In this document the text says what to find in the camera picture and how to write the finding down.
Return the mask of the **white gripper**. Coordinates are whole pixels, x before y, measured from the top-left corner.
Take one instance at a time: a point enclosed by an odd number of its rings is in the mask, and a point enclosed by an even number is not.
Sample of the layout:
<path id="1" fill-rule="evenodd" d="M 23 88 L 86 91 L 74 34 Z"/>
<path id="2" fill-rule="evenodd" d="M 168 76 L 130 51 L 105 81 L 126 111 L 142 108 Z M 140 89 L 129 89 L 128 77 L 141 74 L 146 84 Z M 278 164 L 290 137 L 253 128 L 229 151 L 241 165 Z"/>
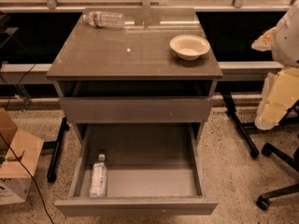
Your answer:
<path id="1" fill-rule="evenodd" d="M 258 51 L 272 49 L 276 28 L 259 36 L 251 45 Z M 271 130 L 284 118 L 287 111 L 299 100 L 299 69 L 282 69 L 276 75 L 269 73 L 263 84 L 262 100 L 258 106 L 255 126 Z"/>

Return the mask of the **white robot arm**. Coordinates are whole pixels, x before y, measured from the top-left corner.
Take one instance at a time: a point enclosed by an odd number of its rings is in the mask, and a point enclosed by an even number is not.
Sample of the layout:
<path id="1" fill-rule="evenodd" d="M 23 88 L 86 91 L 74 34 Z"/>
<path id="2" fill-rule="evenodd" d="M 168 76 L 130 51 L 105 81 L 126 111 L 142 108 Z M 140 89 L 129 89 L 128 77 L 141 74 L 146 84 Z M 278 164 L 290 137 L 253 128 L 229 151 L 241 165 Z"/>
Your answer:
<path id="1" fill-rule="evenodd" d="M 258 51 L 270 50 L 273 60 L 283 65 L 276 75 L 269 73 L 264 80 L 254 121 L 258 129 L 271 130 L 299 100 L 299 1 L 251 47 Z"/>

